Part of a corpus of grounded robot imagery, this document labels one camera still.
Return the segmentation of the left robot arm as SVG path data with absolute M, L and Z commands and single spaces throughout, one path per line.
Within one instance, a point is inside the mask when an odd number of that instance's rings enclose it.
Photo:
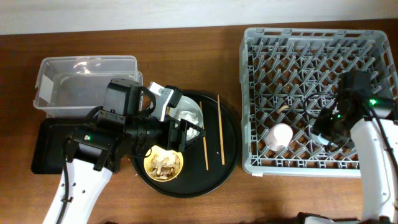
M 112 79 L 104 103 L 61 144 L 62 177 L 44 222 L 86 223 L 124 156 L 147 159 L 156 148 L 174 156 L 204 138 L 201 126 L 167 115 L 181 97 L 174 86 L 154 92 L 133 80 Z

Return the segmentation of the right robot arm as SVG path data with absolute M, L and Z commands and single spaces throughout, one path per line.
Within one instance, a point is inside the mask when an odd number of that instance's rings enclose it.
M 335 101 L 322 108 L 312 134 L 357 151 L 364 223 L 397 223 L 397 102 L 372 91 L 371 74 L 340 75 Z

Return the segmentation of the pink cup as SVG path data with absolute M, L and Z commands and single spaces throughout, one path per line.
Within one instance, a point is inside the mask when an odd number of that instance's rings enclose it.
M 292 128 L 287 124 L 280 123 L 270 128 L 264 138 L 264 142 L 270 150 L 278 152 L 289 145 L 292 137 Z

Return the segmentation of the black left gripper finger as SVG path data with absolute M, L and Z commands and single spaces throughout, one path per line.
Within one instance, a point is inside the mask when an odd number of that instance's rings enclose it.
M 199 135 L 195 136 L 194 138 L 192 138 L 188 141 L 185 141 L 183 150 L 187 151 L 193 144 L 195 144 L 197 141 L 203 139 L 204 137 L 205 137 L 205 134 L 199 134 Z
M 192 122 L 185 120 L 185 126 L 186 126 L 186 128 L 185 128 L 186 132 L 189 133 L 191 129 L 196 132 L 195 135 L 193 135 L 193 134 L 189 135 L 191 137 L 204 137 L 206 135 L 206 132 L 202 127 L 200 127 Z

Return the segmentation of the yellow bowl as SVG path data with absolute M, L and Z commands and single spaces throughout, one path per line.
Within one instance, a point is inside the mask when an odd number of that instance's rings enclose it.
M 159 146 L 151 147 L 144 158 L 144 170 L 154 181 L 167 182 L 176 178 L 183 168 L 183 154 L 165 150 Z

